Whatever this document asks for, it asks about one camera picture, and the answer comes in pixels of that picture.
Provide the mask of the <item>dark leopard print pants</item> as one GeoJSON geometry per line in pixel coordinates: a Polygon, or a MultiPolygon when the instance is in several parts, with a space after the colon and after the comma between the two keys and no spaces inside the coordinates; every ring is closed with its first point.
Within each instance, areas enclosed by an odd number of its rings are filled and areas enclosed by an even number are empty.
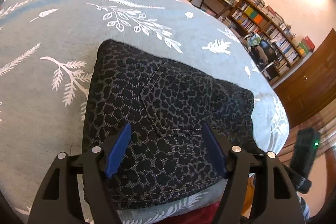
{"type": "Polygon", "coordinates": [[[202,123],[248,152],[251,91],[174,60],[114,40],[98,49],[84,120],[83,150],[131,125],[131,140],[107,182],[118,210],[183,199],[220,181],[202,138],[202,123]]]}

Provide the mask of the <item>black metal chair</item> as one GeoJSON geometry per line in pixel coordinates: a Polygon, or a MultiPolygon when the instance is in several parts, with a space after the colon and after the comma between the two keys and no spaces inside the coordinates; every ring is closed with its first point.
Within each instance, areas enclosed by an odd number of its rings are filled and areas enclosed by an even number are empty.
{"type": "Polygon", "coordinates": [[[241,43],[268,82],[280,76],[277,69],[279,56],[271,43],[254,32],[244,36],[241,43]]]}

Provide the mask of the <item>wooden bookshelf with books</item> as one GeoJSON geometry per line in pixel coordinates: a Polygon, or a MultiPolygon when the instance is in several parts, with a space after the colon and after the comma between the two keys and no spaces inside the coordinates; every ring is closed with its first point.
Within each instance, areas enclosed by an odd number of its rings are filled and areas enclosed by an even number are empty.
{"type": "Polygon", "coordinates": [[[263,75],[272,84],[287,75],[311,53],[311,49],[304,41],[295,40],[294,34],[290,32],[290,26],[283,18],[261,2],[239,0],[228,17],[236,25],[240,36],[256,34],[260,36],[262,42],[266,42],[274,49],[277,61],[271,62],[270,67],[261,66],[265,69],[263,75]]]}

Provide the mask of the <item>teal leaf print bedspread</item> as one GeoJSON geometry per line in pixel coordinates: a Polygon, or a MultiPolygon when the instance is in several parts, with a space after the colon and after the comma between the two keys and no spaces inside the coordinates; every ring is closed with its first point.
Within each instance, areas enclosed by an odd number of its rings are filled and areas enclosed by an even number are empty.
{"type": "Polygon", "coordinates": [[[20,223],[59,152],[131,125],[107,181],[123,223],[172,222],[226,181],[202,138],[280,152],[284,107],[224,24],[177,0],[1,0],[1,192],[20,223]]]}

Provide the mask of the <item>dark wooden desk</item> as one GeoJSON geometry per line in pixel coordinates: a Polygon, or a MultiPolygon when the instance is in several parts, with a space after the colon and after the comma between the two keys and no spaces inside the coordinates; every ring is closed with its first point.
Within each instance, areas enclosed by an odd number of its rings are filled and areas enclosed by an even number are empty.
{"type": "Polygon", "coordinates": [[[189,3],[202,11],[209,12],[217,19],[221,16],[226,17],[234,8],[226,0],[189,0],[189,3]]]}

